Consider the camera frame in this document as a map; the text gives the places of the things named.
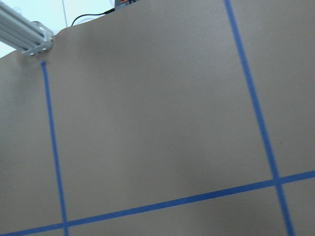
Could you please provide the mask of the brown paper table mat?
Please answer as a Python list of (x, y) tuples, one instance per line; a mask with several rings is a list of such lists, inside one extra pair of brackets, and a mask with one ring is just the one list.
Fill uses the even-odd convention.
[(1, 58), (0, 233), (314, 235), (314, 1), (142, 0)]

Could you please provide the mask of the aluminium frame post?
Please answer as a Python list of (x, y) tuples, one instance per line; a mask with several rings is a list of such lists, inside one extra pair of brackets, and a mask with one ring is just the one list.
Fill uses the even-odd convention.
[(33, 57), (53, 47), (54, 33), (38, 21), (29, 21), (4, 2), (0, 3), (0, 41)]

